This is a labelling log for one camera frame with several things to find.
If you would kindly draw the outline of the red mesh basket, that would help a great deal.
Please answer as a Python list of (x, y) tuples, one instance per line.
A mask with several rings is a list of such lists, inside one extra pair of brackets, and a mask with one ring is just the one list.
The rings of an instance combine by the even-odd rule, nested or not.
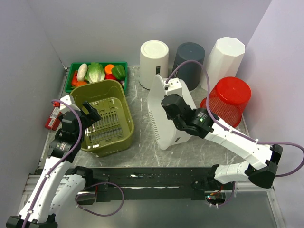
[(209, 94), (209, 108), (232, 127), (237, 127), (251, 98), (251, 89), (242, 79), (224, 77)]

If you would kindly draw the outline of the white round bucket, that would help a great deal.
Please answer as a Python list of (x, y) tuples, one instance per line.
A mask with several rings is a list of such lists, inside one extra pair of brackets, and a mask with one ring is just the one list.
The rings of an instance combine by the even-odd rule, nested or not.
[(140, 48), (139, 83), (150, 90), (155, 75), (168, 77), (169, 48), (159, 40), (149, 40)]

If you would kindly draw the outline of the white perforated rectangular basket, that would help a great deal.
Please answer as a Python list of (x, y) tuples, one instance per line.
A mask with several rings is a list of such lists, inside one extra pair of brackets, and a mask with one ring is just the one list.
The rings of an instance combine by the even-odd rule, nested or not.
[[(166, 78), (156, 75), (147, 98), (149, 118), (157, 144), (162, 150), (166, 150), (172, 145), (187, 142), (191, 138), (191, 135), (176, 129), (173, 121), (167, 119), (166, 112), (161, 106), (161, 101), (166, 96), (164, 91), (165, 81)], [(185, 82), (181, 79), (179, 81), (182, 85), (182, 97), (185, 102), (191, 108), (196, 108)]]

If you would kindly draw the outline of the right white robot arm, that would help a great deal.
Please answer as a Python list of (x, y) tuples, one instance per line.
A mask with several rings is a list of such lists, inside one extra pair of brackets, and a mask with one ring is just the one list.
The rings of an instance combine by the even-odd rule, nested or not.
[(217, 143), (244, 159), (237, 164), (214, 165), (214, 173), (207, 178), (212, 189), (219, 189), (229, 182), (244, 181), (265, 189), (272, 187), (282, 146), (260, 145), (257, 140), (251, 141), (208, 109), (191, 109), (177, 94), (165, 96), (161, 106), (178, 130)]

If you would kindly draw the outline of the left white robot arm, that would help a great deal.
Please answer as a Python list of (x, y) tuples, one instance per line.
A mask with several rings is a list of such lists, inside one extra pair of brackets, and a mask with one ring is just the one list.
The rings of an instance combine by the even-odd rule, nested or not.
[(101, 119), (98, 111), (84, 101), (82, 105), (88, 111), (85, 113), (69, 96), (52, 100), (52, 103), (60, 105), (62, 127), (50, 144), (43, 172), (30, 198), (17, 216), (9, 217), (8, 228), (56, 228), (56, 215), (67, 200), (80, 190), (92, 189), (94, 185), (91, 169), (76, 168), (68, 183), (58, 190), (63, 176), (81, 149), (85, 129)]

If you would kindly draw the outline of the large white faceted container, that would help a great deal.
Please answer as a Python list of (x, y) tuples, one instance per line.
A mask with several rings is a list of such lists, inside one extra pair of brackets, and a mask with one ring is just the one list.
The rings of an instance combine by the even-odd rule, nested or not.
[(235, 76), (245, 54), (245, 45), (237, 38), (223, 37), (216, 41), (210, 55), (204, 60), (200, 86), (207, 90), (213, 89), (217, 82), (227, 76)]

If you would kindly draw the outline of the olive green rectangular basket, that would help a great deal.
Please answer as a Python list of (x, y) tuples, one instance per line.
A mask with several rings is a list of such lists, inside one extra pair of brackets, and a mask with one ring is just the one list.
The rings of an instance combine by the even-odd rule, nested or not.
[(104, 80), (75, 88), (70, 95), (86, 114), (83, 102), (97, 110), (100, 120), (85, 129), (81, 150), (96, 157), (128, 149), (133, 141), (134, 123), (121, 84)]

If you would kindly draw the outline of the dark grey round bucket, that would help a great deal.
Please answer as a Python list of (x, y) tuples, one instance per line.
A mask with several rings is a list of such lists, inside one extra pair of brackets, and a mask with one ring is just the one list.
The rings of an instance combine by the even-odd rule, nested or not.
[[(173, 71), (183, 62), (187, 60), (196, 60), (203, 64), (205, 57), (205, 50), (204, 48), (193, 42), (186, 42), (181, 45), (179, 45), (174, 64), (173, 64)], [(187, 63), (184, 66), (182, 66), (175, 74), (173, 75), (173, 78), (179, 78), (182, 79), (188, 90), (192, 91), (194, 90), (198, 84), (201, 74), (201, 67), (198, 66), (196, 63)]]

